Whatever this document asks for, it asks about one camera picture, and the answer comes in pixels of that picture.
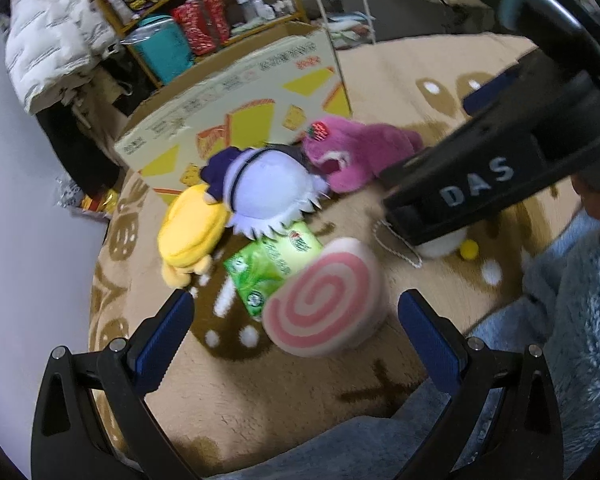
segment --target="pink plush bear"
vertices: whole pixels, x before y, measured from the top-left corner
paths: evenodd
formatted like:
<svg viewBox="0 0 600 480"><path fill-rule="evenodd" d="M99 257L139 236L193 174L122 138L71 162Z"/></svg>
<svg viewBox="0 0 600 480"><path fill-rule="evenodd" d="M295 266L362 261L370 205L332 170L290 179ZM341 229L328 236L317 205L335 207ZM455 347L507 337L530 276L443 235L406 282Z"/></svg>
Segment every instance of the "pink plush bear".
<svg viewBox="0 0 600 480"><path fill-rule="evenodd" d="M360 189L385 168L415 155L422 146L417 132L339 116L316 121L302 140L307 157L337 193Z"/></svg>

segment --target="white down coat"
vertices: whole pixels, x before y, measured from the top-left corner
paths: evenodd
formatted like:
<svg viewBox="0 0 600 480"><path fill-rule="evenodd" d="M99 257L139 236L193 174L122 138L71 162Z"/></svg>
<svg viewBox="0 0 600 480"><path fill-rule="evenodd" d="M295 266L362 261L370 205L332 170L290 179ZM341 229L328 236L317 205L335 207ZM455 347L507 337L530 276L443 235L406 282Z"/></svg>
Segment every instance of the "white down coat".
<svg viewBox="0 0 600 480"><path fill-rule="evenodd" d="M115 41L91 0L11 0L5 63L24 109L35 114L89 81Z"/></svg>

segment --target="red bag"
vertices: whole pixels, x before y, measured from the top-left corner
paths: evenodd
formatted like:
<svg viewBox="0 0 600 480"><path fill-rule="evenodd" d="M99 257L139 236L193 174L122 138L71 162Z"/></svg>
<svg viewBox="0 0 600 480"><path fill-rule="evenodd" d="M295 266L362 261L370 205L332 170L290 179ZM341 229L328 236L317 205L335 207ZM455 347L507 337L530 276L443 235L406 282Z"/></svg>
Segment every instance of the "red bag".
<svg viewBox="0 0 600 480"><path fill-rule="evenodd" d="M229 39L231 31L224 17L224 0L202 0L211 23L221 42ZM173 19L182 28L189 46L197 56L208 54L216 49L213 37L209 34L199 0L187 0L171 11Z"/></svg>

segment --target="silver bolt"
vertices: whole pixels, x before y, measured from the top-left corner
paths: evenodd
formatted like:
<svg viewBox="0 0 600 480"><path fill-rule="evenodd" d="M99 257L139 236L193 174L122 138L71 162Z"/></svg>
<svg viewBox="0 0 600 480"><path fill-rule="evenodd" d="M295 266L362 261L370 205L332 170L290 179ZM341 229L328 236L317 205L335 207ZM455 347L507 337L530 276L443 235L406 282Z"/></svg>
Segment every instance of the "silver bolt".
<svg viewBox="0 0 600 480"><path fill-rule="evenodd" d="M53 359L59 359L64 355L65 352L66 350L64 349L64 346L56 346L51 352L51 357Z"/></svg>
<svg viewBox="0 0 600 480"><path fill-rule="evenodd" d="M466 340L466 343L471 350L479 351L484 348L484 341L479 337L470 337Z"/></svg>
<svg viewBox="0 0 600 480"><path fill-rule="evenodd" d="M542 355L542 349L538 345L529 345L529 353L533 357L540 357Z"/></svg>
<svg viewBox="0 0 600 480"><path fill-rule="evenodd" d="M114 339L111 343L109 343L109 348L111 348L114 352L120 352L126 346L126 341L121 337Z"/></svg>

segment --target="green package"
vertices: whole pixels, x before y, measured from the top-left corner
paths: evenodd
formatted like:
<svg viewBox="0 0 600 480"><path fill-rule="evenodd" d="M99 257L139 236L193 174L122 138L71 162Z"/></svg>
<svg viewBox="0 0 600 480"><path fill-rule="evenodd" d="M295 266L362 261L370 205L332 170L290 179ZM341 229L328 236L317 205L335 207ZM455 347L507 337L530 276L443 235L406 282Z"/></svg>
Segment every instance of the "green package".
<svg viewBox="0 0 600 480"><path fill-rule="evenodd" d="M322 245L304 222L286 235L251 242L224 262L238 295L251 317L260 319L262 307L285 280L315 260Z"/></svg>

